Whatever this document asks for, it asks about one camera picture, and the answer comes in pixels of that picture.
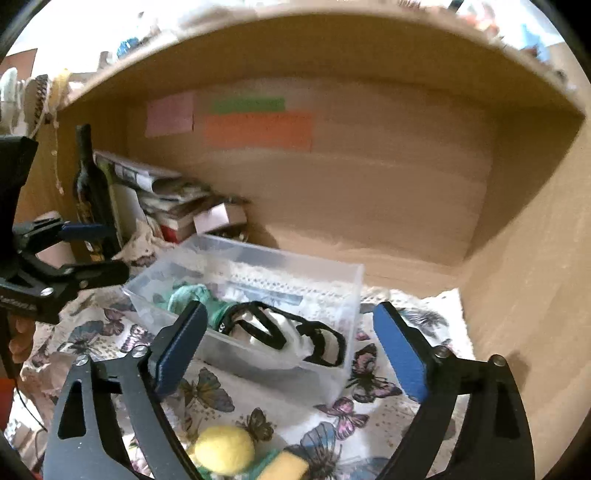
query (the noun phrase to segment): orange sticky note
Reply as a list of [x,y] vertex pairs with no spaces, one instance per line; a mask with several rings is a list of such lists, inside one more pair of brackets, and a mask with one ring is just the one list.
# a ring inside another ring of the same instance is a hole
[[279,148],[310,151],[312,115],[305,112],[253,112],[209,115],[205,143],[210,148]]

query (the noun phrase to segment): tablecloth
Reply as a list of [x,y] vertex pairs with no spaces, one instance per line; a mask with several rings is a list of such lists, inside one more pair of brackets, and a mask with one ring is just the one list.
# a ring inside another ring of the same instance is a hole
[[[139,224],[118,257],[137,275],[173,246],[154,237],[147,225]],[[334,404],[289,402],[273,390],[194,359],[178,391],[163,402],[181,443],[187,446],[207,426],[238,424],[254,439],[257,458],[272,449],[289,448],[309,462],[310,480],[374,479],[419,408],[400,388],[372,328],[371,310],[385,300],[399,308],[408,323],[420,328],[432,345],[445,344],[457,356],[473,358],[457,290],[421,300],[399,290],[364,287],[351,380]],[[121,287],[81,292],[60,313],[60,320],[57,326],[39,324],[34,354],[22,370],[21,388],[33,399],[46,426],[76,355],[87,353],[94,360],[116,358],[154,338],[140,326],[138,313]],[[120,398],[113,401],[132,466],[149,475],[125,406]],[[467,398],[459,397],[430,475],[445,469],[466,403]]]

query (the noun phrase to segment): metal screw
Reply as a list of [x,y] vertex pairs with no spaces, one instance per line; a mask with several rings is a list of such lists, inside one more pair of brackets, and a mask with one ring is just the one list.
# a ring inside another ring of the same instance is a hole
[[438,358],[447,358],[452,353],[449,348],[443,345],[437,345],[433,347],[433,353]]
[[145,345],[138,345],[131,351],[131,356],[134,358],[141,358],[148,353],[148,347]]
[[86,365],[88,363],[88,355],[80,355],[76,358],[76,366],[81,367],[82,365]]
[[498,367],[504,367],[507,364],[507,360],[501,355],[493,355],[491,360]]

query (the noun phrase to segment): wine bottle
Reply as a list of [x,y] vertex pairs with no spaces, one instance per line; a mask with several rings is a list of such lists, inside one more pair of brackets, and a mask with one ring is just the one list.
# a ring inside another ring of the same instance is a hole
[[86,241],[92,261],[111,258],[119,250],[114,230],[113,213],[109,203],[109,185],[105,175],[96,166],[92,152],[90,125],[76,127],[76,144],[80,157],[80,170],[74,178],[74,200],[80,223],[102,223],[113,229],[113,235],[99,242]]

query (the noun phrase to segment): yellow ball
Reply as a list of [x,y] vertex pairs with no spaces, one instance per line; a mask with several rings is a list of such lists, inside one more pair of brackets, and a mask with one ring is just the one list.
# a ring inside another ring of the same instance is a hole
[[255,446],[246,430],[233,426],[206,428],[189,450],[193,463],[219,475],[243,472],[255,459]]

